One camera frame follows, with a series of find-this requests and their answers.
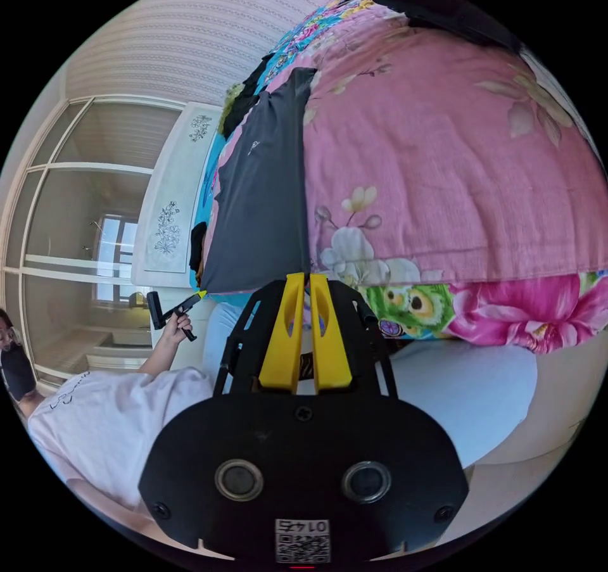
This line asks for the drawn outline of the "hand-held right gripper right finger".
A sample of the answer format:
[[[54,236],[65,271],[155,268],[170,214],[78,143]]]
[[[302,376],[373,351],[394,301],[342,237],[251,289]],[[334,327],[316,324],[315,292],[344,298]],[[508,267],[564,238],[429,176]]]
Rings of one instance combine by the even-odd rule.
[[[352,382],[338,316],[326,276],[310,276],[315,388],[343,390]]]

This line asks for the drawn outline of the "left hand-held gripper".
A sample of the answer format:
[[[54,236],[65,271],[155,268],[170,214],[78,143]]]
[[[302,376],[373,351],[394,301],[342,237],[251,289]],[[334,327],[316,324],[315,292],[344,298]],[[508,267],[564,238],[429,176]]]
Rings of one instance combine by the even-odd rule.
[[[184,300],[178,306],[176,306],[173,310],[173,313],[177,315],[187,314],[189,315],[190,311],[194,308],[196,304],[198,304],[202,298],[207,295],[206,290],[198,291],[197,293],[191,295],[189,298]],[[195,341],[197,336],[192,333],[191,338],[188,341]]]

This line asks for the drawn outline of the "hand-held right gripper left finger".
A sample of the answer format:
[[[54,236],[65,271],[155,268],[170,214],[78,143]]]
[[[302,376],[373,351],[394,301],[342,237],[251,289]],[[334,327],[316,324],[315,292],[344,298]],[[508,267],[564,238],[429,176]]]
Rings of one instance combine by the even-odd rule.
[[[259,373],[266,390],[295,390],[300,371],[305,274],[286,277],[280,304]]]

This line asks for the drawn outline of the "person's left hand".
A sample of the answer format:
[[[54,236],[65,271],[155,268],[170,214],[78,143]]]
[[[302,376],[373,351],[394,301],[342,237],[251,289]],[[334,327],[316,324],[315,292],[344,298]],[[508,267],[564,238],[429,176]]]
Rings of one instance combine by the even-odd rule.
[[[191,321],[187,314],[177,315],[173,313],[164,327],[160,341],[164,345],[178,347],[184,340],[189,340],[192,335]]]

